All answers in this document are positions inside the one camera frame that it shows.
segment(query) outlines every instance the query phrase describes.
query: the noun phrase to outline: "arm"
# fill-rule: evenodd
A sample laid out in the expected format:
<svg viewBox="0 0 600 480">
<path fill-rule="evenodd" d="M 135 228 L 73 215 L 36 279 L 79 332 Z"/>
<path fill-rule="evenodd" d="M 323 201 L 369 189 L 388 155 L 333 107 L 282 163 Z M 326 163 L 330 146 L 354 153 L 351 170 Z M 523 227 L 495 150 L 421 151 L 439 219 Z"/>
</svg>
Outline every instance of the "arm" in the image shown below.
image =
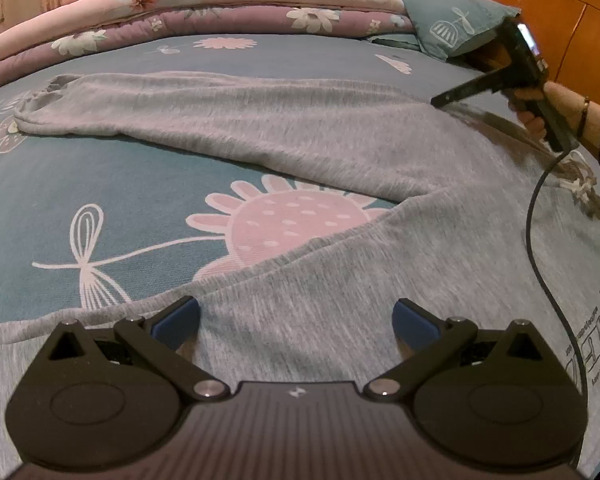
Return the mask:
<svg viewBox="0 0 600 480">
<path fill-rule="evenodd" d="M 564 115 L 569 126 L 574 131 L 577 130 L 585 107 L 585 100 L 576 92 L 549 81 L 544 85 L 544 94 L 539 89 L 533 88 L 517 89 L 514 94 L 522 100 L 537 100 L 546 97 L 556 110 Z M 517 113 L 518 119 L 525 125 L 532 137 L 544 139 L 546 130 L 542 118 L 535 117 L 531 112 L 517 111 L 513 103 L 509 103 L 509 107 Z M 597 103 L 590 102 L 589 104 L 584 132 L 580 141 L 600 162 L 600 105 Z"/>
</svg>

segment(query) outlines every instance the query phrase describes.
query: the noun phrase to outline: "white flower print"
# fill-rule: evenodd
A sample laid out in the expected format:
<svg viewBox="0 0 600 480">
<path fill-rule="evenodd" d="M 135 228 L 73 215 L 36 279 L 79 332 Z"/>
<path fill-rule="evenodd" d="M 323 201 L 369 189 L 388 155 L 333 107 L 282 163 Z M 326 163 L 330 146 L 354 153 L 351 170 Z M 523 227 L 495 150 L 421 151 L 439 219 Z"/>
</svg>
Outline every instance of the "white flower print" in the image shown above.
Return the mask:
<svg viewBox="0 0 600 480">
<path fill-rule="evenodd" d="M 369 30 L 366 33 L 370 36 L 377 34 L 380 31 L 380 23 L 382 23 L 380 20 L 371 20 Z"/>
<path fill-rule="evenodd" d="M 105 30 L 88 30 L 82 32 L 76 36 L 65 36 L 59 40 L 55 40 L 51 44 L 51 48 L 58 49 L 58 52 L 62 56 L 71 54 L 72 56 L 82 56 L 85 50 L 90 52 L 97 52 L 97 43 L 102 40 L 106 40 Z"/>
<path fill-rule="evenodd" d="M 391 59 L 390 57 L 386 57 L 386 56 L 380 56 L 380 54 L 375 54 L 375 56 L 378 59 L 382 59 L 382 61 L 387 62 L 388 64 L 390 64 L 392 67 L 394 67 L 396 70 L 402 72 L 403 74 L 411 73 L 411 67 L 403 61 L 400 61 L 397 59 Z"/>
<path fill-rule="evenodd" d="M 158 30 L 164 27 L 162 20 L 158 20 L 157 18 L 152 19 L 149 25 L 151 25 L 154 32 L 158 32 Z"/>
<path fill-rule="evenodd" d="M 161 45 L 161 46 L 158 46 L 152 52 L 161 52 L 163 54 L 179 54 L 180 50 L 177 48 L 171 48 L 171 47 L 169 47 L 169 45 Z"/>
<path fill-rule="evenodd" d="M 398 14 L 392 14 L 389 19 L 396 27 L 404 27 L 404 25 L 407 23 L 404 17 Z"/>
<path fill-rule="evenodd" d="M 340 19 L 339 13 L 331 9 L 309 9 L 309 8 L 294 8 L 290 10 L 286 16 L 293 18 L 295 21 L 292 28 L 305 28 L 309 34 L 319 32 L 321 28 L 327 32 L 333 31 L 331 22 L 337 22 Z"/>
<path fill-rule="evenodd" d="M 228 48 L 234 50 L 236 48 L 253 48 L 258 43 L 246 38 L 206 38 L 206 40 L 196 41 L 194 47 L 201 46 L 203 48 Z"/>
</svg>

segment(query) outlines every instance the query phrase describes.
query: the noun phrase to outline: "white whisk print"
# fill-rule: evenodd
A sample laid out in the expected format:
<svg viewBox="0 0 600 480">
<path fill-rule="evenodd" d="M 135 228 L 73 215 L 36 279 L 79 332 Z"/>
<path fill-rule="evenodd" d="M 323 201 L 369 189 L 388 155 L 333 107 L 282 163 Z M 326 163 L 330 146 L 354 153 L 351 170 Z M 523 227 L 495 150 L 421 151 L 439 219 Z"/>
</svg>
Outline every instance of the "white whisk print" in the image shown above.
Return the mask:
<svg viewBox="0 0 600 480">
<path fill-rule="evenodd" d="M 99 205 L 87 204 L 82 206 L 74 215 L 71 227 L 69 228 L 69 244 L 71 245 L 71 252 L 74 254 L 76 263 L 41 264 L 32 262 L 31 264 L 39 269 L 79 269 L 78 290 L 80 291 L 80 306 L 91 310 L 131 301 L 131 297 L 120 284 L 98 269 L 98 267 L 172 245 L 195 242 L 197 240 L 223 239 L 223 237 L 213 236 L 181 238 L 107 258 L 106 260 L 92 262 L 91 255 L 102 231 L 103 222 L 104 213 Z"/>
</svg>

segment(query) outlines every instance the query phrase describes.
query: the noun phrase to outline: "metal screw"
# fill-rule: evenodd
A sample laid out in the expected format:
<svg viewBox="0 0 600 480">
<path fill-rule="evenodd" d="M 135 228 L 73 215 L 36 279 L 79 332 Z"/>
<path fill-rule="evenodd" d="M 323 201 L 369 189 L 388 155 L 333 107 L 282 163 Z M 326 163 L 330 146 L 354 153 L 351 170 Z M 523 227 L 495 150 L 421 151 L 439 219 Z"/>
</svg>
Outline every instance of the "metal screw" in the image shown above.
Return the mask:
<svg viewBox="0 0 600 480">
<path fill-rule="evenodd" d="M 376 379 L 369 383 L 369 389 L 376 395 L 393 395 L 400 390 L 400 383 L 393 379 Z"/>
<path fill-rule="evenodd" d="M 224 384 L 215 379 L 200 381 L 193 387 L 193 391 L 200 397 L 217 397 L 224 393 Z"/>
</svg>

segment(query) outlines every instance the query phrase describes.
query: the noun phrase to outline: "bracelet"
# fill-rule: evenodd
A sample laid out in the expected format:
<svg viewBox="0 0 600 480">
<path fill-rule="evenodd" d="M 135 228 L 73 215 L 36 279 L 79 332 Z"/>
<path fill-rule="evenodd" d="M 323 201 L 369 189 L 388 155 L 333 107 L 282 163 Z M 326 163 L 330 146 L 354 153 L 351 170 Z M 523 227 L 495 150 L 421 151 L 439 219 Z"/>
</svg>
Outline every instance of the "bracelet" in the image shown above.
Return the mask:
<svg viewBox="0 0 600 480">
<path fill-rule="evenodd" d="M 580 118 L 580 124 L 578 124 L 578 129 L 576 130 L 576 137 L 580 139 L 584 134 L 584 127 L 587 124 L 587 113 L 589 111 L 589 103 L 590 99 L 588 97 L 584 98 L 584 108 L 582 109 L 582 117 Z"/>
</svg>

